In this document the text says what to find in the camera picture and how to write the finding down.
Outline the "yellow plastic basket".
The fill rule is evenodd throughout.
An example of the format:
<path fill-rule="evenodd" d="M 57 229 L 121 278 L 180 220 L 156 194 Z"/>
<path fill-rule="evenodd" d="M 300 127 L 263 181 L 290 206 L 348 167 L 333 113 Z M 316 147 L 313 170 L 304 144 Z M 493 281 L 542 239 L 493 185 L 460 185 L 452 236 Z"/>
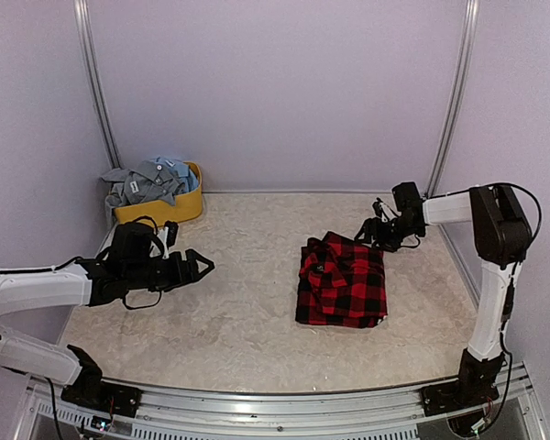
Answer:
<path fill-rule="evenodd" d="M 114 210 L 114 220 L 120 224 L 125 224 L 141 216 L 148 216 L 157 224 L 163 225 L 167 221 L 181 223 L 199 217 L 204 209 L 203 175 L 197 163 L 193 161 L 184 162 L 192 167 L 193 172 L 199 179 L 200 186 L 197 190 L 177 195 L 174 206 L 163 201 L 154 201 L 116 208 Z"/>

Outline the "red black plaid shirt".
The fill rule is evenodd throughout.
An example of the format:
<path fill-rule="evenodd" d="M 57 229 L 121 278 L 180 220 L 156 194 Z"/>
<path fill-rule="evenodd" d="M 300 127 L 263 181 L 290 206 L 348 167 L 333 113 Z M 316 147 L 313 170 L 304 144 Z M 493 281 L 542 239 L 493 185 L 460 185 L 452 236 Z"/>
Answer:
<path fill-rule="evenodd" d="M 300 325 L 372 328 L 388 316 L 383 253 L 334 232 L 301 249 L 295 309 Z"/>

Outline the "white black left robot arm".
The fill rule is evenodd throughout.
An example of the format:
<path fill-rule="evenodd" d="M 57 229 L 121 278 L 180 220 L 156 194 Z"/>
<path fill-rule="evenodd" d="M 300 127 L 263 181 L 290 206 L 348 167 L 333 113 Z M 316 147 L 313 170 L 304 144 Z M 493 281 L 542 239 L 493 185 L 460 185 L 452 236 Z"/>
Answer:
<path fill-rule="evenodd" d="M 98 307 L 127 302 L 132 291 L 162 296 L 196 283 L 215 264 L 193 249 L 172 251 L 179 226 L 157 226 L 148 216 L 115 227 L 110 244 L 94 258 L 75 257 L 45 268 L 0 269 L 0 318 L 50 307 Z M 93 408 L 110 398 L 102 372 L 78 347 L 63 347 L 0 324 L 0 367 L 41 376 Z"/>

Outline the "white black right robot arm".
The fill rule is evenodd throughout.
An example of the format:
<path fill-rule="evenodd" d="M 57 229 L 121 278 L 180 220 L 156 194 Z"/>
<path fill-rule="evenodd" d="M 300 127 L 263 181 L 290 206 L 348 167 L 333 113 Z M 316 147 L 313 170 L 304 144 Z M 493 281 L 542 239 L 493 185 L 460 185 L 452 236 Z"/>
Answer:
<path fill-rule="evenodd" d="M 373 217 L 364 221 L 355 236 L 357 242 L 395 252 L 405 238 L 424 237 L 428 226 L 472 224 L 482 269 L 478 317 L 456 379 L 421 388 L 426 415 L 506 396 L 498 391 L 496 378 L 503 366 L 512 364 L 512 353 L 505 346 L 507 323 L 517 278 L 539 231 L 530 226 L 515 194 L 518 189 L 511 183 L 496 182 L 423 198 L 414 182 L 403 182 L 392 190 L 395 206 L 389 208 L 377 199 L 372 205 Z"/>

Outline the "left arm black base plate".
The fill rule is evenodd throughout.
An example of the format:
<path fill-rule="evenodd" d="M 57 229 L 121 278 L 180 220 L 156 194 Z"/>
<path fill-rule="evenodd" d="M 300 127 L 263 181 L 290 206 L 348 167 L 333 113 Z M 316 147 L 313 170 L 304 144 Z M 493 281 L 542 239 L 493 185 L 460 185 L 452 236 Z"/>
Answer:
<path fill-rule="evenodd" d="M 61 399 L 77 406 L 109 415 L 135 418 L 140 405 L 142 390 L 111 382 L 100 382 L 92 389 L 80 390 L 67 386 Z"/>

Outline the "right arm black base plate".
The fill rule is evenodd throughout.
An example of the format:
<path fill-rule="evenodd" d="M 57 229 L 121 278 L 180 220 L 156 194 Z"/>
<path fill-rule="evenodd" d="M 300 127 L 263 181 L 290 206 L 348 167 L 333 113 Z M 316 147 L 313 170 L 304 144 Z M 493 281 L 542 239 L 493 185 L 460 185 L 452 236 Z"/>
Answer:
<path fill-rule="evenodd" d="M 500 395 L 495 386 L 468 387 L 455 380 L 422 387 L 420 397 L 424 415 L 429 417 L 496 401 Z"/>

